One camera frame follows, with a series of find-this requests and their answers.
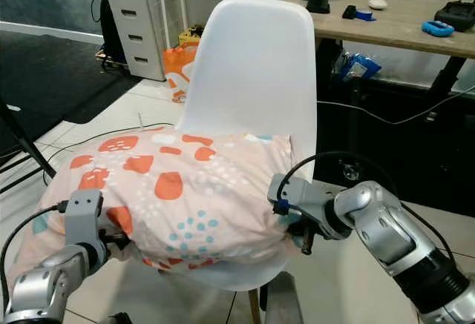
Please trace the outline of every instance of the robotic arm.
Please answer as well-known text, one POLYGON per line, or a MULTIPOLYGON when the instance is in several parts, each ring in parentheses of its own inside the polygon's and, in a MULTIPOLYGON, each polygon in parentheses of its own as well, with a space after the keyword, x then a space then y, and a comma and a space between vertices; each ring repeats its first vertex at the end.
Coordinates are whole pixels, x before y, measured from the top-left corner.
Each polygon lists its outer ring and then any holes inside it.
POLYGON ((436 248, 393 194, 369 181, 333 197, 316 181, 292 177, 279 200, 283 179, 281 174, 273 177, 268 199, 277 214, 301 214, 304 254, 311 254, 315 234, 341 240, 354 230, 417 307, 424 323, 475 323, 475 277, 467 278, 436 248))
POLYGON ((16 279, 5 323, 62 323, 69 295, 107 261, 97 229, 101 207, 99 190, 71 195, 65 212, 66 246, 16 279))

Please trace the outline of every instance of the white tiled floor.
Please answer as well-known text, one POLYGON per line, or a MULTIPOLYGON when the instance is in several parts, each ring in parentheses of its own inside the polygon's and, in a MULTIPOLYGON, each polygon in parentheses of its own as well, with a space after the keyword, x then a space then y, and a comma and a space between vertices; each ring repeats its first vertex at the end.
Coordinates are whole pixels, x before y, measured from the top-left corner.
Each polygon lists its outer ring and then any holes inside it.
MULTIPOLYGON (((37 140, 49 157, 58 148, 98 133, 155 122, 175 123, 183 106, 169 102, 166 85, 141 81, 88 124, 62 122, 37 140)), ((63 151, 51 164, 58 166, 71 155, 63 151)), ((36 167, 34 161, 0 175, 0 187, 36 167)), ((329 189, 338 189, 326 185, 329 189)), ((41 174, 0 196, 0 243, 28 214, 45 190, 41 174)), ((475 219, 420 205, 411 205, 447 238, 461 268, 475 272, 475 219)), ((11 263, 19 246, 14 241, 7 257, 11 263)), ((353 234, 345 242, 315 239, 313 255, 291 260, 287 270, 295 276, 306 323, 417 324, 412 305, 374 262, 353 234)), ((159 275, 134 261, 111 260, 86 279, 68 302, 65 323, 86 324, 126 311, 134 323, 225 323, 232 293, 206 288, 180 276, 159 275)), ((239 293, 230 323, 250 323, 247 293, 239 293)))

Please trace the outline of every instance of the electrical wire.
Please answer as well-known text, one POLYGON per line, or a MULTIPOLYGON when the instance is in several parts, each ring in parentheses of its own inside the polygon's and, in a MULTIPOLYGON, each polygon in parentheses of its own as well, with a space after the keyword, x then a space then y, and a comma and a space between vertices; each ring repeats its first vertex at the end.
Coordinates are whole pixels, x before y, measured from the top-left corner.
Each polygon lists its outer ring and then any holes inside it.
POLYGON ((228 317, 226 318, 226 324, 229 323, 229 318, 231 317, 232 306, 235 304, 235 300, 236 300, 236 294, 238 294, 238 293, 235 291, 234 296, 232 296, 231 305, 229 306, 228 317))
MULTIPOLYGON (((387 184, 390 186, 389 191, 393 193, 395 196, 398 196, 397 188, 396 188, 396 183, 392 180, 391 176, 389 175, 388 172, 386 172, 381 166, 379 166, 377 163, 372 161, 371 159, 368 159, 365 156, 358 155, 357 153, 349 152, 349 151, 328 151, 328 152, 320 152, 316 153, 313 156, 307 157, 303 161, 300 161, 297 165, 292 167, 289 172, 283 177, 278 189, 277 189, 277 200, 281 201, 282 200, 282 190, 284 189, 284 186, 286 183, 288 183, 289 178, 301 167, 306 165, 307 163, 311 161, 321 161, 324 158, 330 158, 330 157, 352 157, 358 161, 367 163, 374 169, 376 169, 381 175, 384 176, 384 178, 387 181, 387 184)), ((420 221, 423 225, 425 225, 430 231, 436 235, 436 237, 439 238, 440 242, 444 245, 445 250, 448 253, 448 256, 453 264, 455 264, 455 258, 453 257, 453 253, 451 250, 451 247, 448 245, 447 241, 445 238, 435 229, 427 220, 425 220, 422 216, 418 215, 415 211, 413 211, 411 208, 409 208, 406 204, 401 202, 401 206, 403 209, 405 209, 409 214, 414 216, 418 221, 420 221)))
MULTIPOLYGON (((81 145, 81 144, 84 144, 85 142, 88 142, 88 141, 91 141, 92 139, 95 139, 97 137, 101 137, 101 136, 104 136, 104 135, 108 135, 110 133, 119 133, 121 131, 128 131, 128 130, 136 130, 136 129, 141 129, 141 128, 149 128, 151 126, 156 126, 156 125, 168 125, 168 126, 173 126, 174 124, 171 124, 169 122, 156 122, 154 124, 150 124, 150 125, 145 125, 145 126, 134 126, 132 128, 123 128, 123 129, 119 129, 119 130, 112 130, 112 131, 107 131, 105 133, 100 133, 99 135, 96 135, 96 136, 92 136, 90 137, 89 139, 86 139, 86 140, 83 140, 81 142, 77 142, 75 144, 71 144, 71 145, 68 145, 68 146, 64 146, 63 148, 59 149, 57 152, 53 153, 48 159, 47 159, 47 162, 49 163, 49 161, 55 157, 58 153, 64 151, 64 150, 67 150, 68 148, 72 148, 73 146, 77 146, 77 145, 81 145)), ((45 171, 43 171, 43 182, 46 186, 48 186, 48 184, 46 183, 46 179, 45 179, 45 171)))
POLYGON ((8 294, 7 276, 5 275, 5 257, 7 256, 8 246, 12 242, 15 235, 31 220, 35 219, 36 217, 44 213, 47 213, 48 211, 55 211, 57 208, 58 208, 57 205, 53 205, 49 208, 38 211, 33 215, 30 215, 27 219, 23 220, 20 223, 20 225, 18 225, 15 228, 15 230, 13 230, 13 232, 8 237, 7 241, 5 241, 5 244, 3 245, 3 248, 1 249, 1 255, 0 255, 0 282, 1 282, 1 294, 3 296, 3 312, 4 313, 7 311, 7 305, 8 305, 8 302, 10 301, 10 295, 8 294))
POLYGON ((386 124, 390 124, 390 125, 400 125, 400 124, 404 124, 405 122, 409 122, 410 120, 413 120, 413 119, 416 119, 416 118, 419 118, 420 116, 432 111, 433 109, 437 108, 438 106, 448 102, 449 100, 452 100, 454 98, 458 98, 459 96, 462 96, 472 90, 475 89, 475 85, 473 85, 472 87, 468 88, 467 90, 464 90, 463 92, 458 92, 457 94, 454 94, 452 96, 449 96, 448 98, 438 102, 437 104, 435 104, 434 106, 428 108, 427 110, 424 110, 422 111, 421 113, 417 113, 416 115, 414 116, 411 116, 409 118, 406 118, 406 119, 403 119, 403 120, 400 120, 398 122, 390 122, 389 120, 386 120, 384 118, 381 118, 380 116, 377 116, 376 114, 374 113, 371 113, 370 111, 364 109, 364 108, 361 108, 361 107, 357 107, 356 105, 349 105, 349 104, 344 104, 344 103, 337 103, 337 102, 327 102, 327 101, 324 101, 324 100, 318 100, 317 103, 318 104, 328 104, 328 105, 337 105, 339 107, 345 107, 345 108, 352 108, 352 109, 356 109, 356 110, 360 110, 366 114, 368 114, 369 116, 372 116, 373 118, 376 118, 377 120, 381 121, 381 122, 385 122, 386 124))
POLYGON ((94 22, 100 22, 100 21, 101 21, 101 18, 100 18, 100 17, 99 17, 97 20, 94 18, 94 9, 93 9, 94 1, 95 1, 95 0, 91 0, 91 17, 92 17, 92 19, 93 19, 94 22))
POLYGON ((409 208, 403 202, 401 202, 401 206, 403 207, 403 209, 406 210, 406 212, 408 212, 410 215, 414 216, 418 221, 420 221, 422 224, 424 224, 426 228, 428 228, 430 231, 432 231, 436 237, 439 238, 440 242, 444 245, 444 248, 447 251, 449 258, 451 259, 451 262, 455 264, 455 257, 453 256, 451 247, 448 245, 448 243, 444 239, 444 237, 437 231, 437 229, 435 229, 426 219, 424 219, 422 216, 418 215, 415 211, 413 211, 411 208, 409 208))
POLYGON ((313 156, 307 157, 303 161, 300 161, 297 165, 292 167, 289 172, 283 177, 278 189, 277 189, 277 200, 282 200, 282 190, 284 189, 285 184, 287 181, 289 181, 289 178, 301 167, 306 165, 307 163, 311 161, 321 161, 322 159, 328 159, 328 158, 333 158, 333 157, 351 157, 353 159, 356 159, 357 161, 361 161, 363 163, 368 164, 375 170, 377 170, 385 179, 386 179, 386 186, 389 188, 389 191, 393 193, 394 195, 397 196, 397 188, 396 184, 394 183, 393 179, 391 176, 377 163, 375 163, 373 160, 368 159, 365 156, 358 155, 357 153, 349 152, 349 151, 327 151, 327 152, 320 152, 316 153, 313 156))

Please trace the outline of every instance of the chair leg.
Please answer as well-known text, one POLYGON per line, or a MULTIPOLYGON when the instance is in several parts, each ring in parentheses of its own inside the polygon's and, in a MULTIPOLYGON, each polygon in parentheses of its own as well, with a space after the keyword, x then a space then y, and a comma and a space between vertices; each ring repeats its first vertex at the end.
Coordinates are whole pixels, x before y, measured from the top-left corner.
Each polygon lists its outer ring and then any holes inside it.
POLYGON ((261 313, 259 312, 258 289, 252 289, 249 293, 249 304, 251 305, 252 324, 261 324, 261 313))

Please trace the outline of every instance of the blue dot pattern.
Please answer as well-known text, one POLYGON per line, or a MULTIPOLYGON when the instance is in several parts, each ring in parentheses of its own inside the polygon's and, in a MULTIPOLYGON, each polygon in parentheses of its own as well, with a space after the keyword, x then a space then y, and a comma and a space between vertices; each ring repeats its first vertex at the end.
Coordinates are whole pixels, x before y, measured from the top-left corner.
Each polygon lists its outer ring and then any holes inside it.
MULTIPOLYGON (((197 218, 205 218, 206 217, 206 212, 201 210, 197 211, 196 213, 197 218)), ((198 247, 198 252, 201 253, 202 255, 189 255, 186 254, 190 250, 190 245, 192 248, 195 249, 195 245, 190 242, 191 239, 196 239, 200 240, 201 242, 206 242, 208 244, 214 243, 214 237, 212 235, 208 235, 207 233, 204 234, 204 237, 202 235, 197 236, 194 234, 193 230, 194 227, 196 226, 195 231, 206 231, 206 230, 211 230, 210 228, 215 228, 219 225, 219 222, 216 219, 210 219, 209 221, 207 219, 203 219, 202 222, 195 222, 196 219, 193 217, 187 217, 184 219, 183 222, 179 222, 176 225, 176 233, 171 233, 168 238, 171 241, 177 241, 180 240, 179 243, 177 243, 175 246, 170 246, 168 245, 166 247, 167 252, 175 252, 175 251, 181 251, 184 254, 177 254, 176 252, 174 253, 174 256, 180 256, 181 259, 205 259, 209 257, 217 258, 220 256, 219 252, 214 252, 213 254, 207 254, 208 253, 208 248, 206 246, 200 246, 198 247)))
POLYGON ((33 234, 37 235, 39 233, 42 233, 43 231, 46 231, 48 229, 48 217, 50 216, 50 213, 42 214, 40 216, 37 216, 33 220, 33 234))

